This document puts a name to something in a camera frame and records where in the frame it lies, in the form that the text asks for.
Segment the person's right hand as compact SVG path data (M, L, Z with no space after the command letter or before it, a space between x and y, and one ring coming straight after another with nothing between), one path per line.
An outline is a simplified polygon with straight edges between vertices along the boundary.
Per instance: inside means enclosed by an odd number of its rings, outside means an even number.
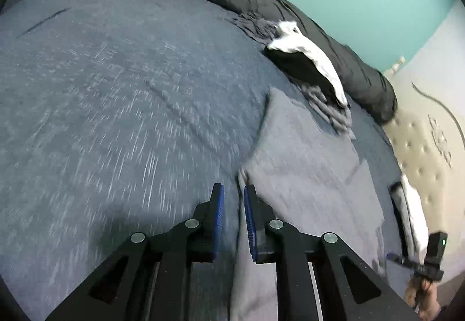
M405 302L416 309L421 320L435 320L441 312L437 301L437 285L420 277L412 276L404 293Z

